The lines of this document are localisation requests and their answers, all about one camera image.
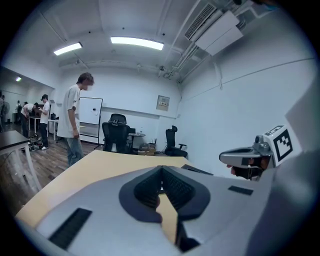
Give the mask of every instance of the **black office chair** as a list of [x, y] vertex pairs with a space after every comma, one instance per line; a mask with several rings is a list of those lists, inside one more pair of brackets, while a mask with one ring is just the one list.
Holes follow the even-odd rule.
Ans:
[[130, 127], [123, 124], [113, 124], [112, 122], [104, 122], [102, 130], [104, 134], [103, 151], [111, 152], [113, 144], [116, 145], [116, 152], [128, 154], [127, 138]]
[[180, 148], [175, 147], [176, 145], [176, 141], [175, 141], [175, 135], [176, 132], [178, 131], [178, 128], [174, 125], [172, 125], [172, 129], [167, 129], [165, 130], [165, 136], [166, 136], [166, 149], [164, 151], [164, 153], [167, 156], [170, 157], [187, 157], [188, 152], [181, 150], [183, 146], [187, 146], [185, 144], [180, 144]]
[[110, 120], [108, 123], [113, 123], [114, 125], [126, 125], [127, 124], [127, 119], [126, 116], [123, 114], [111, 114]]

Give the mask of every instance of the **ceiling light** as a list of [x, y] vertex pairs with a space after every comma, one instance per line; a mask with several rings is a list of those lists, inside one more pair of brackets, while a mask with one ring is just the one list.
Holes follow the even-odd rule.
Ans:
[[135, 46], [144, 46], [153, 48], [156, 50], [162, 50], [164, 44], [161, 42], [155, 42], [140, 38], [132, 38], [132, 37], [111, 37], [111, 42], [113, 44], [125, 44], [125, 45], [135, 45]]
[[77, 42], [75, 44], [71, 44], [71, 45], [66, 46], [64, 48], [56, 50], [53, 53], [58, 56], [60, 54], [64, 54], [66, 52], [70, 52], [70, 51], [73, 51], [73, 50], [76, 50], [76, 49], [79, 49], [79, 48], [82, 48], [82, 44], [80, 42]]

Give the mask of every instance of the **short brown hair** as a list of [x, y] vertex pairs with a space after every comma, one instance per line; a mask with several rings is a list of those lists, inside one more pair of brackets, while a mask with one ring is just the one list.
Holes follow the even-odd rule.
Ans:
[[84, 80], [86, 80], [86, 79], [88, 79], [89, 81], [91, 81], [92, 84], [95, 83], [94, 77], [92, 76], [92, 74], [90, 74], [90, 73], [88, 73], [88, 72], [81, 74], [81, 75], [79, 76], [79, 78], [78, 78], [78, 82], [76, 82], [76, 83], [77, 83], [77, 84], [82, 84], [82, 82], [83, 82]]

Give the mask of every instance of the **whiteboard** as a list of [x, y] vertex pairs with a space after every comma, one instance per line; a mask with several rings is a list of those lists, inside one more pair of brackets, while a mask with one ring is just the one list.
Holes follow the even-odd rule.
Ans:
[[98, 125], [102, 98], [80, 98], [80, 123]]

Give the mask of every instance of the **air conditioner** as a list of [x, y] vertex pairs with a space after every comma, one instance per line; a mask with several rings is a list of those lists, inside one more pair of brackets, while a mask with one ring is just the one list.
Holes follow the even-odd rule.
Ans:
[[231, 11], [222, 13], [208, 3], [184, 35], [213, 56], [243, 37], [242, 32], [236, 27], [238, 23], [239, 20]]

